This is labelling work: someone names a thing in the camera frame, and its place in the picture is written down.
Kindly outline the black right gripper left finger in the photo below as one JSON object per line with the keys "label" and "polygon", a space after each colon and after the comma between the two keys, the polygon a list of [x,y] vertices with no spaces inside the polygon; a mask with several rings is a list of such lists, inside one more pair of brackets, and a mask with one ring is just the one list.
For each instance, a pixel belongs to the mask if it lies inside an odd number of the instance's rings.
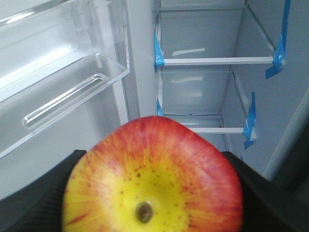
{"label": "black right gripper left finger", "polygon": [[60,232],[65,187],[86,153],[74,150],[40,178],[0,201],[2,232]]}

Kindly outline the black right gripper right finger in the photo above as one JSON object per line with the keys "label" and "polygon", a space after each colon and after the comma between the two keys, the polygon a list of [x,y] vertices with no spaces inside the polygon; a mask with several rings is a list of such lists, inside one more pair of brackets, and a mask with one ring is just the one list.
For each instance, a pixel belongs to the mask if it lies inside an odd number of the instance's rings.
{"label": "black right gripper right finger", "polygon": [[222,153],[243,190],[243,232],[307,232],[309,206],[279,189],[231,152]]}

